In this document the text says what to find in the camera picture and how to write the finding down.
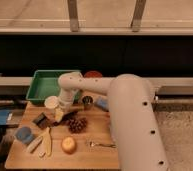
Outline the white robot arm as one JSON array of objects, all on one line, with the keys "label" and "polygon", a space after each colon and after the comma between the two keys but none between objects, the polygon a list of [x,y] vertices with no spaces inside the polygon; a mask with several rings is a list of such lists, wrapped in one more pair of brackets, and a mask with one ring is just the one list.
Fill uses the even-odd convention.
[{"label": "white robot arm", "polygon": [[152,107],[155,90],[148,79],[133,74],[84,78],[80,72],[70,72],[62,74],[58,84],[64,109],[72,105],[75,90],[107,96],[121,171],[170,171]]}]

